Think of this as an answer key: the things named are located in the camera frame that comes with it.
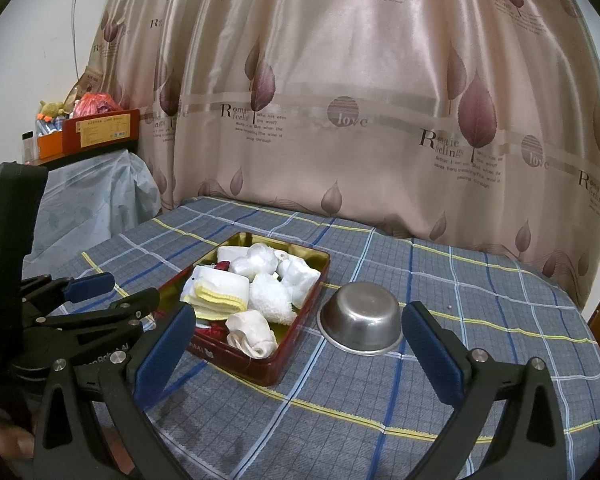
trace curtain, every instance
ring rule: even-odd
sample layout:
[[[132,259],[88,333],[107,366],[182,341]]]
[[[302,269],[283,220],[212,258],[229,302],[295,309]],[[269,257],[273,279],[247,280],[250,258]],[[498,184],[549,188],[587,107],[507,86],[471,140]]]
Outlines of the curtain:
[[[141,109],[165,208],[353,219],[586,300],[600,65],[574,0],[108,0],[89,69]]]

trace stainless steel bowl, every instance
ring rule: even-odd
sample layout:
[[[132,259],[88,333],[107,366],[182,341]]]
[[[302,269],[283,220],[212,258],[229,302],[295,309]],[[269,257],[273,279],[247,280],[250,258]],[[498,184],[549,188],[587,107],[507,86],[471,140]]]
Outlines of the stainless steel bowl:
[[[324,338],[358,355],[380,355],[400,342],[400,306],[395,296],[375,283],[341,286],[320,307],[317,323]]]

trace red plastic bag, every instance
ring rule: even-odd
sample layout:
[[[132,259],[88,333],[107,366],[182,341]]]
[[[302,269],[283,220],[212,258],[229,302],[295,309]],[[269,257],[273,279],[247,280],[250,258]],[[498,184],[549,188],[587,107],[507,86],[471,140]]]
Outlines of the red plastic bag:
[[[87,92],[74,108],[74,117],[119,112],[122,108],[107,93],[94,94]]]

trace stuffed toy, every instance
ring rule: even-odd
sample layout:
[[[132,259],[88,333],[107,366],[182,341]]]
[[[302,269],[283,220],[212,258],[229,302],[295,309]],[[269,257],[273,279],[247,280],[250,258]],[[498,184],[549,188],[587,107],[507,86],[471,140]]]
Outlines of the stuffed toy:
[[[58,115],[64,115],[63,102],[45,103],[44,101],[40,101],[40,106],[42,106],[42,109],[36,118],[45,121],[45,123],[50,123],[58,117]]]

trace red tray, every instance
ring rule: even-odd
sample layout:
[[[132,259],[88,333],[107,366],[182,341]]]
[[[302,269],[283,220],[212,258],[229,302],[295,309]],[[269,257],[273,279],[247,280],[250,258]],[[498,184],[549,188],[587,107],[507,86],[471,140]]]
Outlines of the red tray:
[[[298,337],[302,327],[311,319],[310,315],[314,312],[315,302],[320,293],[321,283],[324,282],[329,270],[330,256],[323,252],[311,249],[298,244],[290,244],[274,238],[267,238],[261,235],[241,232],[236,233],[228,240],[218,246],[247,246],[263,242],[274,249],[283,251],[303,258],[313,269],[320,270],[320,279],[304,300],[304,305],[298,312],[296,320],[291,326],[278,325],[271,323],[270,327],[276,334],[278,348],[272,355],[266,359],[252,359],[239,350],[229,346],[227,343],[213,339],[205,335],[205,330],[197,328],[191,343],[187,348],[193,355],[217,365],[228,372],[245,378],[252,383],[260,386],[271,386],[276,383],[282,375],[286,362],[296,347]],[[216,263],[216,252],[218,248],[205,254],[198,261],[191,264],[181,273],[171,278],[160,288],[160,307],[156,312],[160,318],[169,311],[169,309],[180,301],[180,294],[184,283],[187,281],[193,268],[196,265],[208,265]]]

